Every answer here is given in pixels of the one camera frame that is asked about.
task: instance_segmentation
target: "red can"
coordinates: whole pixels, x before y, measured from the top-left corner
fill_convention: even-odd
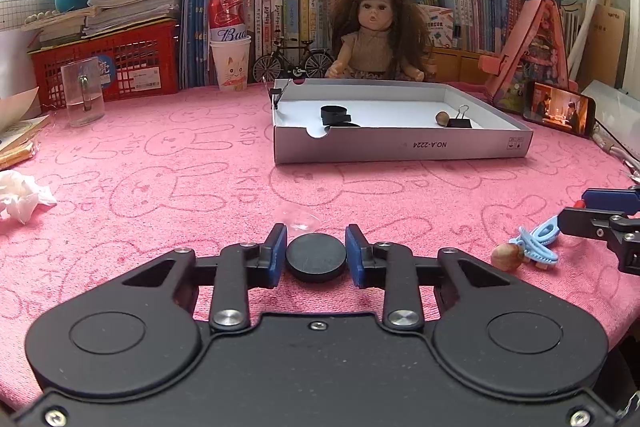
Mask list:
[[[209,37],[218,42],[246,37],[242,0],[209,1]]]

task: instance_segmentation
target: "doll face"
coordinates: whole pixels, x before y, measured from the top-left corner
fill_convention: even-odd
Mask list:
[[[388,30],[394,20],[390,0],[364,0],[358,10],[360,26],[377,32]]]

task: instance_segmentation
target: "doll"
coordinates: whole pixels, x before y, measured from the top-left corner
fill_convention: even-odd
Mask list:
[[[424,80],[429,36],[411,0],[340,0],[332,18],[328,78]]]

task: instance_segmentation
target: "red plastic basket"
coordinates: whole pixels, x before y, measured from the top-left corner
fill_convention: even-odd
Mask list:
[[[60,66],[95,56],[106,79],[102,82],[105,100],[178,92],[176,53],[174,20],[33,52],[40,105],[47,110],[66,107]],[[158,76],[160,87],[155,87]]]

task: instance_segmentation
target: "doll hair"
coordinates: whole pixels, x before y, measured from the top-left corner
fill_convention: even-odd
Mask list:
[[[358,10],[365,0],[340,0],[332,17],[332,51],[337,57],[342,47],[342,37],[360,29]],[[417,5],[411,0],[390,0],[394,11],[393,22],[389,28],[389,47],[393,60],[386,72],[390,78],[396,74],[400,60],[405,58],[409,64],[424,69],[422,58],[430,47],[427,26]]]

